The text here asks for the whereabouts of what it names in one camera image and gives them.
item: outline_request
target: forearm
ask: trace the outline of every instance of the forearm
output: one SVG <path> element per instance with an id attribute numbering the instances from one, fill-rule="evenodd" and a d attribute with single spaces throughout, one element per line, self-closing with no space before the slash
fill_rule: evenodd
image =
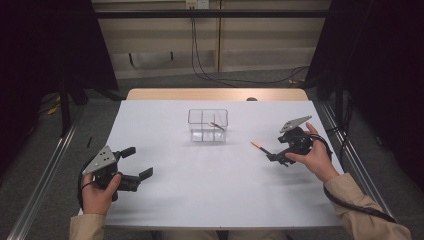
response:
<path id="1" fill-rule="evenodd" d="M 361 207 L 382 211 L 370 197 L 364 195 L 350 174 L 343 174 L 325 183 L 327 190 L 340 200 Z M 336 216 L 355 239 L 411 239 L 411 234 L 402 225 L 381 218 L 349 210 L 333 203 Z"/>
<path id="2" fill-rule="evenodd" d="M 69 228 L 70 240 L 103 240 L 106 216 L 99 214 L 84 214 L 71 218 Z"/>

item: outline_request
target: gray floor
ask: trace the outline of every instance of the gray floor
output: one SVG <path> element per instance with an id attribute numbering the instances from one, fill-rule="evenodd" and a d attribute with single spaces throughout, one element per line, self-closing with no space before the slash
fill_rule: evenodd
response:
<path id="1" fill-rule="evenodd" d="M 295 79 L 304 78 L 306 70 L 300 72 Z M 291 72 L 291 70 L 228 72 L 210 74 L 210 77 L 211 79 L 278 81 L 290 76 Z M 272 84 L 239 81 L 227 81 L 227 83 L 237 87 L 291 87 L 287 81 Z M 126 96 L 131 88 L 136 87 L 228 87 L 210 79 L 199 79 L 193 74 L 126 79 L 120 80 L 119 85 L 121 90 L 116 93 L 122 96 Z M 69 218 L 76 215 L 79 209 L 76 201 L 78 172 L 83 163 L 106 143 L 120 105 L 119 102 L 113 102 L 93 91 L 88 90 L 87 94 L 90 102 L 86 106 L 71 104 L 73 118 L 78 119 L 78 113 L 82 113 L 82 115 L 80 115 L 80 121 L 76 125 L 72 140 L 69 142 L 60 164 L 53 171 L 51 182 L 46 186 L 46 194 L 41 197 L 34 217 L 27 219 L 32 224 L 23 232 L 23 237 L 26 239 L 68 238 Z M 311 100 L 314 100 L 320 113 L 322 102 L 317 101 L 315 89 L 307 90 L 307 94 Z M 40 109 L 48 108 L 51 105 L 52 103 L 48 103 L 40 106 Z M 322 116 L 324 127 L 330 128 L 322 113 L 320 116 Z M 398 168 L 390 150 L 378 144 L 373 129 L 355 108 L 350 129 L 350 141 L 395 217 L 411 230 L 413 239 L 424 239 L 424 229 L 422 228 L 424 226 L 424 194 Z M 36 189 L 37 183 L 58 145 L 60 132 L 60 110 L 53 115 L 40 115 L 33 134 L 3 176 L 0 189 L 0 214 L 2 216 L 0 218 L 0 226 L 2 226 L 0 239 L 7 238 Z M 330 136 L 330 139 L 334 148 L 338 149 L 340 144 L 335 136 Z M 346 170 L 354 174 L 347 158 L 343 157 L 343 159 Z M 298 229 L 287 232 L 295 240 L 351 239 L 341 227 Z M 150 239 L 150 235 L 146 232 L 108 229 L 106 239 Z"/>

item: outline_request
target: white wall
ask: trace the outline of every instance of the white wall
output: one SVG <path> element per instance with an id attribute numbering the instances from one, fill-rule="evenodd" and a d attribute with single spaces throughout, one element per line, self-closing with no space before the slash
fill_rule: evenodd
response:
<path id="1" fill-rule="evenodd" d="M 330 0 L 210 0 L 211 9 L 326 10 L 329 4 Z M 93 0 L 93 5 L 96 10 L 185 9 L 181 0 Z M 117 59 L 113 55 L 128 53 L 191 51 L 190 19 L 99 19 L 99 23 L 112 60 Z M 323 23 L 324 19 L 196 19 L 197 43 L 200 51 L 213 52 L 208 61 L 214 62 L 215 71 L 291 68 L 310 64 Z M 246 54 L 258 53 L 273 60 L 246 60 Z"/>

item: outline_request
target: metal rail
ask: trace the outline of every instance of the metal rail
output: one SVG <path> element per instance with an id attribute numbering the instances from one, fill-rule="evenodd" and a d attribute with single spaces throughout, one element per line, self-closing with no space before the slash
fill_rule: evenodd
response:
<path id="1" fill-rule="evenodd" d="M 347 18 L 354 11 L 330 10 L 97 10 L 96 12 L 43 11 L 41 15 L 64 18 L 97 17 L 98 19 L 123 18 Z"/>
<path id="2" fill-rule="evenodd" d="M 331 127 L 336 128 L 337 122 L 335 121 L 335 113 L 333 109 L 329 106 L 328 103 L 324 103 L 322 105 L 322 108 L 324 110 L 325 115 L 327 116 L 327 119 L 329 120 Z M 342 131 L 336 131 L 337 139 L 340 142 L 340 145 L 343 145 L 343 141 L 346 137 L 346 133 Z M 368 174 L 368 171 L 366 170 L 364 164 L 362 163 L 359 155 L 356 153 L 355 148 L 353 147 L 352 143 L 349 141 L 349 139 L 345 140 L 344 144 L 344 152 L 349 159 L 350 164 L 353 167 L 353 170 L 358 176 L 358 180 L 361 183 L 364 191 L 366 194 L 368 194 L 374 201 L 376 201 L 385 213 L 390 215 L 392 218 L 396 219 L 393 216 L 392 211 L 390 210 L 387 203 L 384 201 L 383 197 L 381 196 L 380 192 L 377 190 L 377 187 L 375 186 L 374 182 L 372 181 L 370 175 Z"/>
<path id="3" fill-rule="evenodd" d="M 46 169 L 43 172 L 43 175 L 41 176 L 41 179 L 39 180 L 37 186 L 32 192 L 31 197 L 28 200 L 26 206 L 24 207 L 21 214 L 19 215 L 18 220 L 15 222 L 15 225 L 13 226 L 9 236 L 7 237 L 7 240 L 25 239 L 32 225 L 32 222 L 34 221 L 38 213 L 38 210 L 40 209 L 41 204 L 43 203 L 44 197 L 56 173 L 56 170 L 63 156 L 65 155 L 65 152 L 69 146 L 69 143 L 72 140 L 72 137 L 75 133 L 76 124 L 81 119 L 84 109 L 85 109 L 85 106 L 79 109 L 79 111 L 76 114 L 76 119 L 74 123 L 71 125 L 71 128 L 69 129 L 69 131 L 66 133 L 64 137 L 60 138 L 59 143 L 52 157 L 50 158 L 50 161 L 47 164 Z"/>

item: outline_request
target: small stick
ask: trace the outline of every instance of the small stick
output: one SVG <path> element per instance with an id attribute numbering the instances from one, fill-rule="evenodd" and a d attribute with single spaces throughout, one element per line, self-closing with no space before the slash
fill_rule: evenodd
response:
<path id="1" fill-rule="evenodd" d="M 221 129 L 222 131 L 225 131 L 225 129 L 224 129 L 223 127 L 219 126 L 219 125 L 218 125 L 218 124 L 216 124 L 216 123 L 211 122 L 211 125 L 212 125 L 212 126 L 214 126 L 214 127 L 217 127 L 217 128 L 219 128 L 219 129 Z"/>
<path id="2" fill-rule="evenodd" d="M 88 143 L 87 143 L 87 148 L 89 148 L 89 147 L 90 147 L 90 144 L 91 144 L 91 140 L 93 140 L 93 137 L 90 137 L 90 139 L 88 140 Z"/>
<path id="3" fill-rule="evenodd" d="M 250 142 L 251 144 L 253 144 L 253 146 L 259 148 L 262 152 L 266 153 L 266 154 L 271 154 L 270 152 L 268 152 L 265 148 L 261 147 L 261 145 L 254 143 L 254 142 Z"/>

